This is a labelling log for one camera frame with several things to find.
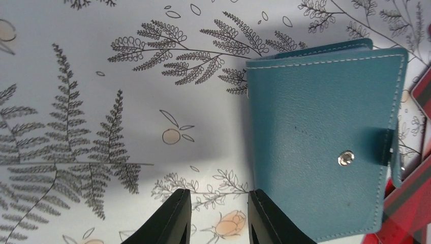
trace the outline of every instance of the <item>snap button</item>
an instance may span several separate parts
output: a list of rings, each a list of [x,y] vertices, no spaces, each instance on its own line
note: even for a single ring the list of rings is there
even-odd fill
[[[338,157],[338,164],[341,166],[347,166],[351,164],[355,160],[355,155],[352,151],[344,151],[340,156]]]

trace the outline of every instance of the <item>floral patterned tablecloth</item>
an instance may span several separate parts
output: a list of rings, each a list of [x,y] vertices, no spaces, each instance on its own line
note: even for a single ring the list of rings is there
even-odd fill
[[[417,163],[425,119],[409,90],[430,63],[430,9],[2,0],[0,243],[121,243],[178,188],[192,192],[192,244],[249,243],[244,62],[277,52],[358,38],[407,48],[399,138],[405,162]]]

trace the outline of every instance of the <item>silver button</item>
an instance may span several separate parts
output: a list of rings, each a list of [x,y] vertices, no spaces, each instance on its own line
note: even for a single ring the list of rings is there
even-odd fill
[[[347,165],[351,164],[353,162],[353,160],[355,160],[355,155],[353,154],[352,151],[349,151],[349,150],[344,151],[338,157],[338,163],[341,166],[347,166]]]

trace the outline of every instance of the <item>teal wallet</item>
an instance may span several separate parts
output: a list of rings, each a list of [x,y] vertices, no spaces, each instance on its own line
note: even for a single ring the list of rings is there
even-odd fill
[[[381,228],[407,61],[360,39],[247,62],[255,188],[314,241]]]

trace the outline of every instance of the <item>red and black striped object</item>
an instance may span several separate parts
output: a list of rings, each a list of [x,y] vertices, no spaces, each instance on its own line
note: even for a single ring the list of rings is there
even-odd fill
[[[411,94],[429,119],[431,117],[431,67],[425,72],[415,88],[413,88]]]
[[[384,201],[382,244],[425,244],[431,223],[431,157],[428,157]]]

